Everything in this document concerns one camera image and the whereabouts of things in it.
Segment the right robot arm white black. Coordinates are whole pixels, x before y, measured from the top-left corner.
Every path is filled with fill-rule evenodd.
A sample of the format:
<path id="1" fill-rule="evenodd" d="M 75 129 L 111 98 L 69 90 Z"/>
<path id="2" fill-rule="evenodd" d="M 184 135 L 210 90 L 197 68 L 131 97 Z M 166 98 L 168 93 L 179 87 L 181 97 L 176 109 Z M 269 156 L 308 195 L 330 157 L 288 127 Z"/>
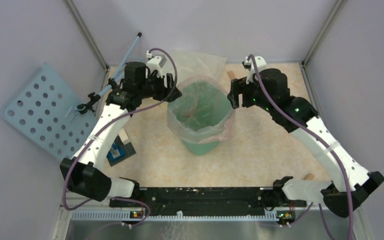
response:
<path id="1" fill-rule="evenodd" d="M 384 176 L 378 171 L 368 171 L 350 156 L 329 132 L 311 103 L 303 97 L 291 95 L 284 73 L 269 68 L 259 74 L 269 96 L 288 118 L 266 98 L 256 76 L 250 82 L 246 77 L 230 81 L 227 98 L 232 107 L 257 106 L 267 111 L 276 124 L 311 152 L 331 178 L 331 181 L 317 181 L 283 177 L 273 183 L 274 202 L 279 206 L 287 206 L 291 201 L 324 204 L 338 217 L 347 218 L 350 215 L 347 190 L 350 190 L 352 209 L 356 210 L 384 182 Z M 289 118 L 307 130 L 295 125 Z"/>

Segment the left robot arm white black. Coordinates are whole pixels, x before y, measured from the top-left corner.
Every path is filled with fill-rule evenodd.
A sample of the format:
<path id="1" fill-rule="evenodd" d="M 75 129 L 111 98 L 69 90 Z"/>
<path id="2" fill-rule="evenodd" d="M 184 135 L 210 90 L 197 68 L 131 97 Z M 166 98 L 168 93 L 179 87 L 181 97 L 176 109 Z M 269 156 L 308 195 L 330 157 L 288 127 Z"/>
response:
<path id="1" fill-rule="evenodd" d="M 121 197 L 129 207 L 140 202 L 135 181 L 109 177 L 103 173 L 104 162 L 115 140 L 132 115 L 143 111 L 144 99 L 159 104 L 172 102 L 182 94 L 177 89 L 177 73 L 163 73 L 157 64 L 129 62 L 124 68 L 120 84 L 109 80 L 111 90 L 97 124 L 81 149 L 71 158 L 64 158 L 60 170 L 64 178 L 64 193 L 72 192 L 98 202 Z"/>

